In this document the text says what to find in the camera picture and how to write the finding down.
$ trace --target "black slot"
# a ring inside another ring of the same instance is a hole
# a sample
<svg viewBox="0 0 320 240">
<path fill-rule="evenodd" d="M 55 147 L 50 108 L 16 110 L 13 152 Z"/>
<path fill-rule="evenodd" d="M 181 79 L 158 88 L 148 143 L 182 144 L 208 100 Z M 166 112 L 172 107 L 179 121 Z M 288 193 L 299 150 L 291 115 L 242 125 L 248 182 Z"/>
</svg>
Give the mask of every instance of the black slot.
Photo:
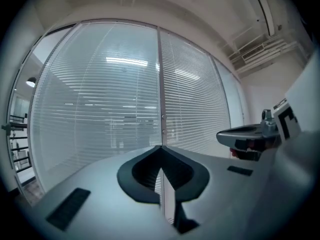
<svg viewBox="0 0 320 240">
<path fill-rule="evenodd" d="M 253 170 L 236 167 L 236 166 L 229 166 L 227 170 L 237 174 L 246 175 L 246 176 L 251 176 L 251 174 L 253 173 Z"/>
<path fill-rule="evenodd" d="M 26 54 L 26 56 L 24 57 L 23 61 L 21 62 L 21 64 L 23 64 L 26 60 L 26 58 L 28 57 L 29 53 L 31 52 L 31 50 L 28 51 L 28 53 Z"/>
<path fill-rule="evenodd" d="M 76 188 L 54 210 L 54 212 L 46 218 L 46 220 L 58 229 L 65 231 L 77 212 L 80 210 L 81 206 L 90 195 L 90 193 L 91 192 L 89 190 Z"/>
</svg>

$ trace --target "glass wall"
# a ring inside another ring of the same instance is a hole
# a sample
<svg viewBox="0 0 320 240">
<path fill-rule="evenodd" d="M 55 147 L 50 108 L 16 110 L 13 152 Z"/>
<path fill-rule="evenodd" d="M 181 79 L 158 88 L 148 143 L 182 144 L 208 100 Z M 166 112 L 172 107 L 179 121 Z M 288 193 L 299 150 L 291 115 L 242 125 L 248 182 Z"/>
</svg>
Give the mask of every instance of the glass wall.
<svg viewBox="0 0 320 240">
<path fill-rule="evenodd" d="M 45 191 L 83 166 L 161 145 L 157 30 L 85 23 L 48 60 L 30 119 Z"/>
<path fill-rule="evenodd" d="M 216 61 L 221 81 L 212 56 L 180 36 L 160 30 L 159 39 L 152 27 L 100 21 L 80 23 L 60 41 L 29 120 L 45 192 L 88 164 L 144 147 L 230 157 L 216 134 L 243 125 L 231 73 Z"/>
<path fill-rule="evenodd" d="M 211 57 L 187 41 L 161 31 L 167 144 L 225 157 L 216 134 L 230 128 L 228 106 Z"/>
<path fill-rule="evenodd" d="M 237 80 L 235 76 L 217 59 L 214 60 L 217 70 L 220 74 L 226 100 L 229 108 L 231 127 L 240 127 L 244 125 L 243 109 L 238 93 Z"/>
<path fill-rule="evenodd" d="M 29 104 L 30 104 L 29 101 L 24 100 L 16 95 L 12 99 L 12 108 L 13 109 L 12 109 L 12 113 L 10 113 L 10 114 L 13 116 L 24 118 L 25 115 L 28 114 Z"/>
</svg>

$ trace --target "white wall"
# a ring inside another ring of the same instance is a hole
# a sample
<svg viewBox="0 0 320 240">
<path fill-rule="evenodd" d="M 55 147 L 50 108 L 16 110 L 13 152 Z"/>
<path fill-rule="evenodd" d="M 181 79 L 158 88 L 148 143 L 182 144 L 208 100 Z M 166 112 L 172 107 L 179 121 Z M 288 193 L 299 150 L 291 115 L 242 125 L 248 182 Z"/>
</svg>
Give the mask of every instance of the white wall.
<svg viewBox="0 0 320 240">
<path fill-rule="evenodd" d="M 285 93 L 302 71 L 295 53 L 289 52 L 279 56 L 270 66 L 241 79 L 251 123 L 260 123 L 263 109 L 271 109 L 285 98 Z"/>
</svg>

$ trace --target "black railing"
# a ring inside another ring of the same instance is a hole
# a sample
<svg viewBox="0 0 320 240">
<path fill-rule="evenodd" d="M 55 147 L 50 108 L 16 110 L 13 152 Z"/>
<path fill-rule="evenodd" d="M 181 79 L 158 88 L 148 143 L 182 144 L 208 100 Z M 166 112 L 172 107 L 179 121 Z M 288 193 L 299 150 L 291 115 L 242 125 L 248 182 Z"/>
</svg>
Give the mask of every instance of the black railing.
<svg viewBox="0 0 320 240">
<path fill-rule="evenodd" d="M 27 114 L 25 114 L 25 117 L 17 116 L 17 115 L 10 115 L 10 122 L 9 122 L 9 125 L 8 125 L 9 131 L 10 132 L 11 131 L 23 131 L 24 129 L 26 129 L 27 128 L 27 124 L 24 123 L 25 122 L 25 118 L 27 118 Z M 27 138 L 28 138 L 27 136 L 16 137 L 16 134 L 13 132 L 13 137 L 10 137 L 10 140 L 23 140 L 23 139 L 27 139 Z M 16 167 L 16 169 L 17 169 L 16 172 L 17 173 L 20 173 L 20 172 L 32 167 L 30 156 L 29 156 L 29 152 L 27 152 L 27 156 L 19 157 L 19 151 L 26 150 L 28 148 L 29 148 L 28 146 L 19 147 L 18 143 L 16 144 L 16 148 L 11 147 L 11 152 L 12 152 L 12 155 L 14 157 L 13 163 L 18 166 L 18 167 Z"/>
<path fill-rule="evenodd" d="M 12 120 L 14 123 L 24 123 L 25 117 L 11 114 L 10 115 L 10 120 Z"/>
<path fill-rule="evenodd" d="M 23 160 L 28 160 L 29 165 L 26 166 L 26 167 L 24 167 L 24 168 L 18 169 L 18 170 L 16 171 L 16 173 L 20 173 L 20 172 L 22 172 L 22 171 L 24 171 L 24 170 L 29 169 L 29 168 L 32 167 L 32 165 L 31 165 L 31 160 L 30 160 L 30 156 L 29 156 L 29 152 L 28 152 L 28 156 L 22 157 L 22 158 L 18 158 L 18 159 L 14 159 L 13 162 L 16 163 L 16 162 L 20 162 L 20 161 L 23 161 Z"/>
</svg>

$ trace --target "white venetian blind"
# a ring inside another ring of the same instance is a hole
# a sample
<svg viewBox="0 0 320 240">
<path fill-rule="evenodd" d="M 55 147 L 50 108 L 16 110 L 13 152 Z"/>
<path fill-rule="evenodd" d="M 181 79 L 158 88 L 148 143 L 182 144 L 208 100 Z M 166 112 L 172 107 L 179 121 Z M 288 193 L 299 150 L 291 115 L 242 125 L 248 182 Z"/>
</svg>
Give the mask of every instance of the white venetian blind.
<svg viewBox="0 0 320 240">
<path fill-rule="evenodd" d="M 167 144 L 229 157 L 216 133 L 230 128 L 224 90 L 211 58 L 187 41 L 161 31 Z"/>
<path fill-rule="evenodd" d="M 92 162 L 161 145 L 157 31 L 84 23 L 49 58 L 35 90 L 30 142 L 45 191 Z"/>
</svg>

